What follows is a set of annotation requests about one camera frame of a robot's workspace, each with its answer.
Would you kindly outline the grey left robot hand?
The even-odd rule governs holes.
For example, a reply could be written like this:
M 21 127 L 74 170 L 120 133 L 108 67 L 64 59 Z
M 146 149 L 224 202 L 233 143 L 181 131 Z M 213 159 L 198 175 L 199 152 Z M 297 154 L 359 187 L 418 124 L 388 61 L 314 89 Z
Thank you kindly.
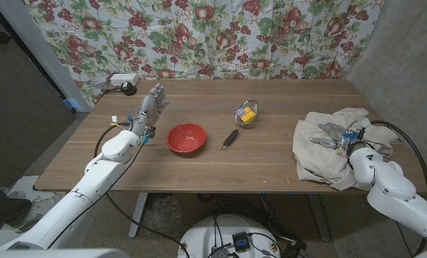
M 165 98 L 164 86 L 157 83 L 143 98 L 130 131 L 139 138 L 143 137 L 144 133 L 158 122 L 160 114 L 169 104 L 168 101 L 165 101 Z

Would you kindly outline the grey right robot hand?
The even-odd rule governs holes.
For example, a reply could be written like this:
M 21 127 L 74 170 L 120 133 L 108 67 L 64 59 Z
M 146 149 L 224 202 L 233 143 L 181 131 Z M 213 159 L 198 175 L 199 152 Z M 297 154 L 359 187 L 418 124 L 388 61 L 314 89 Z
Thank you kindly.
M 348 130 L 334 123 L 319 124 L 318 127 L 328 133 L 329 138 L 310 137 L 309 142 L 319 144 L 324 148 L 335 149 L 340 153 L 344 151 L 347 156 L 358 148 L 367 146 L 366 143 L 359 140 L 360 134 L 357 131 Z

